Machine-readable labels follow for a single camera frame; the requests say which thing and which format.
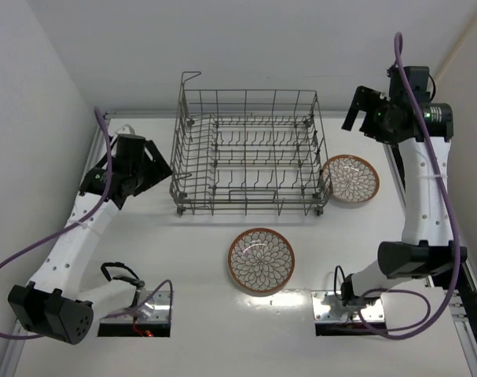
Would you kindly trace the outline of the brown-rimmed floral plate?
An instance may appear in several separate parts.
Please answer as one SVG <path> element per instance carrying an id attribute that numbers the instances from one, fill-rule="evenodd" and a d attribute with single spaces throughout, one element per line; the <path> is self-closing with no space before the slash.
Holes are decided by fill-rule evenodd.
<path id="1" fill-rule="evenodd" d="M 253 228 L 231 243 L 227 265 L 234 282 L 254 295 L 269 295 L 282 289 L 295 270 L 291 244 L 279 232 Z"/>
<path id="2" fill-rule="evenodd" d="M 321 174 L 324 180 L 330 180 L 332 197 L 342 203 L 367 203 L 380 189 L 376 169 L 358 156 L 333 156 L 321 168 Z"/>

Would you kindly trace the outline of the brown-rimmed floral plate front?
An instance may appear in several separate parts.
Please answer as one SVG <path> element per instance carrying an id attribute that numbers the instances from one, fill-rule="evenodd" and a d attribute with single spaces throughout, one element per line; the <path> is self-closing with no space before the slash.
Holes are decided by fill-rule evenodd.
<path id="1" fill-rule="evenodd" d="M 227 265 L 234 282 L 254 295 L 269 295 L 282 289 L 295 270 L 291 244 L 279 232 L 253 228 L 231 243 Z"/>

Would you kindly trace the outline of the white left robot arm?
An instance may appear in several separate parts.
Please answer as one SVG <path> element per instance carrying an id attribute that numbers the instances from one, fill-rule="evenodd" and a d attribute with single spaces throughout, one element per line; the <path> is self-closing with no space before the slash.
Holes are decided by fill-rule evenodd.
<path id="1" fill-rule="evenodd" d="M 135 313 L 145 283 L 133 273 L 105 276 L 100 287 L 81 291 L 86 267 L 101 236 L 127 198 L 138 196 L 172 171 L 155 143 L 119 134 L 112 161 L 104 159 L 85 176 L 68 219 L 72 230 L 57 238 L 39 270 L 24 286 L 15 285 L 8 303 L 29 332 L 78 344 L 110 314 Z"/>

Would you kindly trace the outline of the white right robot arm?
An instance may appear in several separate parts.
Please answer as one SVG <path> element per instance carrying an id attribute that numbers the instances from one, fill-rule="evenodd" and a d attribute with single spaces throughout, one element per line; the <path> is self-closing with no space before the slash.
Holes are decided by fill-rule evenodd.
<path id="1" fill-rule="evenodd" d="M 345 306 L 371 302 L 400 283 L 444 273 L 455 260 L 449 215 L 438 187 L 439 182 L 447 182 L 452 108 L 431 102 L 427 67 L 407 66 L 404 76 L 393 67 L 387 75 L 387 97 L 365 86 L 355 90 L 342 128 L 351 130 L 357 114 L 364 112 L 360 132 L 398 147 L 404 170 L 405 224 L 401 240 L 381 242 L 377 259 L 344 279 Z"/>

